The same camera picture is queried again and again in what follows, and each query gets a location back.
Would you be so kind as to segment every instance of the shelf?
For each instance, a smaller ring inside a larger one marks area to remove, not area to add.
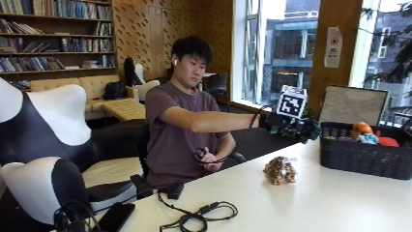
[[[20,34],[20,33],[0,33],[0,37],[88,37],[88,38],[113,38],[113,36],[94,35],[54,35],[54,34]]]
[[[0,56],[42,56],[42,55],[94,55],[114,54],[114,51],[101,52],[25,52],[25,53],[0,53]]]
[[[110,5],[109,1],[106,1],[106,2],[100,2],[100,1],[93,1],[93,0],[76,0],[76,2],[96,3],[96,4],[98,4],[98,5],[106,5],[106,6]]]
[[[94,69],[76,69],[76,70],[50,70],[50,71],[26,71],[26,72],[0,72],[1,74],[26,74],[26,73],[60,73],[60,72],[77,72],[77,71],[96,71],[96,70],[114,70],[116,67],[94,68]]]
[[[77,21],[102,21],[102,22],[112,22],[112,19],[97,19],[97,18],[80,18],[80,17],[61,17],[61,16],[41,16],[41,15],[32,15],[32,14],[4,14],[0,13],[0,17],[32,17],[40,19],[54,19],[54,20],[77,20]]]

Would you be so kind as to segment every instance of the bag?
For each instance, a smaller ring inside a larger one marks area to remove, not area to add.
[[[122,99],[126,96],[126,87],[124,82],[109,82],[104,87],[102,98],[105,100]]]

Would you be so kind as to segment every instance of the white poster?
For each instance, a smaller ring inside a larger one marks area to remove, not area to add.
[[[326,68],[338,68],[340,54],[342,50],[342,34],[337,27],[326,29],[326,45],[324,53],[324,66]]]

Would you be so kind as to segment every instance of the black basket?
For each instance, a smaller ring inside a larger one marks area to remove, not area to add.
[[[402,129],[372,126],[382,137],[393,138],[398,147],[329,139],[325,136],[352,136],[352,124],[320,123],[320,165],[368,175],[410,180],[412,135]]]

